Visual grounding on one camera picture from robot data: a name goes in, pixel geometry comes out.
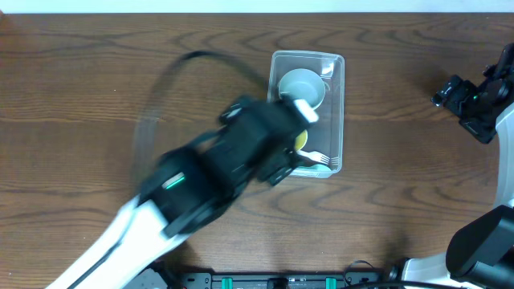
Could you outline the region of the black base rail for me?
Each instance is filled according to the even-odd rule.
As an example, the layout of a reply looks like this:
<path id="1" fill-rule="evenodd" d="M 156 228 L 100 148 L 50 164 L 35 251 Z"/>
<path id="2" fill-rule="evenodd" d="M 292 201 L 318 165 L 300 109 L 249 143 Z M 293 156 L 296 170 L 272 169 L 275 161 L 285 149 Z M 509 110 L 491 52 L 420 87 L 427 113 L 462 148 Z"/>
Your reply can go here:
<path id="1" fill-rule="evenodd" d="M 358 283 L 378 282 L 380 271 L 371 269 L 339 274 L 172 274 L 147 269 L 126 285 L 134 289 L 344 289 Z"/>

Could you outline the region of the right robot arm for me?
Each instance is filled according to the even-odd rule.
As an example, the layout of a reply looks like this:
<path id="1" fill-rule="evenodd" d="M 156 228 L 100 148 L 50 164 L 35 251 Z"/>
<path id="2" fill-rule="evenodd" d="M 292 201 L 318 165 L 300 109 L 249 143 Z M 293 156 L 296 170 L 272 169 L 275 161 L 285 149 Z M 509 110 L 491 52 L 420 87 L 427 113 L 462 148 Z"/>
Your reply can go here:
<path id="1" fill-rule="evenodd" d="M 396 288 L 511 288 L 513 286 L 513 45 L 486 67 L 476 86 L 453 75 L 432 102 L 459 119 L 483 144 L 499 140 L 498 184 L 491 211 L 458 230 L 447 250 L 408 258 L 391 268 Z"/>

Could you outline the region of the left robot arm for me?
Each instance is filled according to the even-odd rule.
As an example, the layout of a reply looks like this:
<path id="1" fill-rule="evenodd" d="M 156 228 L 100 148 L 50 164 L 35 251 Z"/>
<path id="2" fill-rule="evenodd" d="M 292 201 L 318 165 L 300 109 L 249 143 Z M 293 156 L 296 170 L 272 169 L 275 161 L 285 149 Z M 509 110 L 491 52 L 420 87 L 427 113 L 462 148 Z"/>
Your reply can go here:
<path id="1" fill-rule="evenodd" d="M 163 154 L 105 232 L 52 288 L 122 288 L 221 217 L 252 180 L 277 185 L 302 160 L 296 138 L 319 116 L 306 100 L 241 96 L 204 132 Z"/>

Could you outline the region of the clear plastic storage container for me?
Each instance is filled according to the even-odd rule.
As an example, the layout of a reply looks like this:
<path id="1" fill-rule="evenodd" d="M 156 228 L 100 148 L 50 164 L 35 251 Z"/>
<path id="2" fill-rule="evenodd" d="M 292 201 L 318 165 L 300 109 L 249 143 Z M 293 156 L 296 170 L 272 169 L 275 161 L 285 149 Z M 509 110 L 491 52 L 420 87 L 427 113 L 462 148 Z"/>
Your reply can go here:
<path id="1" fill-rule="evenodd" d="M 331 159 L 331 172 L 316 172 L 305 167 L 316 163 L 300 156 L 304 163 L 296 168 L 293 176 L 328 178 L 341 170 L 343 163 L 345 59 L 336 54 L 318 51 L 276 51 L 271 59 L 271 71 L 267 100 L 283 99 L 278 92 L 279 81 L 291 70 L 305 68 L 314 71 L 324 81 L 326 93 L 322 104 L 314 111 L 319 120 L 308 131 L 308 141 L 301 149 L 317 151 Z"/>

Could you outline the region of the light blue plastic spoon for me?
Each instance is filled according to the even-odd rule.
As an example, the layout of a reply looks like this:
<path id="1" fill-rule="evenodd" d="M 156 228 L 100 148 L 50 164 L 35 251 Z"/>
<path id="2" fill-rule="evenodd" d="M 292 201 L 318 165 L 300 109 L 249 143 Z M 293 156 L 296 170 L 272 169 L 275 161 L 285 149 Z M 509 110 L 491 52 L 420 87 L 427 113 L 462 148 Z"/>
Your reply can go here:
<path id="1" fill-rule="evenodd" d="M 312 166 L 305 167 L 306 170 L 316 171 L 316 172 L 331 172 L 331 169 L 327 165 L 315 164 Z"/>

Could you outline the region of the grey plastic bowl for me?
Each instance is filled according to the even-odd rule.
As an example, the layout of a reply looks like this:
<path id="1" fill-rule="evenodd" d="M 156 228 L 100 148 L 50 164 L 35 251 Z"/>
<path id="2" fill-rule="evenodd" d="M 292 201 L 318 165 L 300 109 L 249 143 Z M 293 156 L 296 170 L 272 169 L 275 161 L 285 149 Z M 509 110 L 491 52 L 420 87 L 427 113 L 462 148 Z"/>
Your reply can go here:
<path id="1" fill-rule="evenodd" d="M 279 96 L 305 100 L 312 109 L 317 109 L 326 93 L 324 81 L 314 71 L 298 68 L 286 73 L 279 81 Z"/>

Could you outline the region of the yellow plastic cup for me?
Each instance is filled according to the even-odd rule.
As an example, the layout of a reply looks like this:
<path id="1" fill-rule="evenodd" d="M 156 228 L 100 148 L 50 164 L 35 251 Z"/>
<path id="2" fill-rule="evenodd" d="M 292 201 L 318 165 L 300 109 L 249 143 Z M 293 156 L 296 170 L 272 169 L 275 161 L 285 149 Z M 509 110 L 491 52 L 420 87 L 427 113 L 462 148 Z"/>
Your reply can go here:
<path id="1" fill-rule="evenodd" d="M 304 130 L 295 140 L 294 149 L 296 151 L 301 150 L 308 141 L 308 131 Z"/>

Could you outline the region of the white plastic fork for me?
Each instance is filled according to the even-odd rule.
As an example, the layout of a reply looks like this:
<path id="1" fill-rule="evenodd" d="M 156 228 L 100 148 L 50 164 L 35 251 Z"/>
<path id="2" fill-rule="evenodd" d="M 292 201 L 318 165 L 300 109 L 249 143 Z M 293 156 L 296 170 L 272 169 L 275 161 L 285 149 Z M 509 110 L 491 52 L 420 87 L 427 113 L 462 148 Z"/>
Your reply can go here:
<path id="1" fill-rule="evenodd" d="M 322 165 L 329 165 L 331 159 L 324 155 L 323 153 L 317 151 L 305 152 L 303 150 L 296 151 L 300 156 L 309 159 L 310 161 L 314 161 L 316 163 L 320 163 Z"/>

